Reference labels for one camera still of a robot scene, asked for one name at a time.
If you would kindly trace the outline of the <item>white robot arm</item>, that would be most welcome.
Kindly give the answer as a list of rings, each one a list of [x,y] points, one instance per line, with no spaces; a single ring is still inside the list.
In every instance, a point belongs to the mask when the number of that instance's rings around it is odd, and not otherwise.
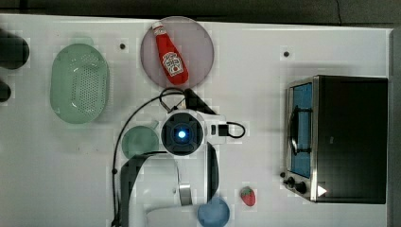
[[[148,213],[208,203],[219,184],[215,146],[225,143],[228,126],[192,90],[167,89],[184,96],[183,109],[171,108],[151,130],[150,149],[120,168],[120,201],[115,227],[148,227]]]

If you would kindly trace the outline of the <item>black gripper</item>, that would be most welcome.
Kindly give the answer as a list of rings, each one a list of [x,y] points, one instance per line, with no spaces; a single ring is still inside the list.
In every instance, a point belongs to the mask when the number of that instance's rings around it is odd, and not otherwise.
[[[185,107],[187,109],[204,114],[215,114],[215,112],[192,89],[185,89],[183,94]]]

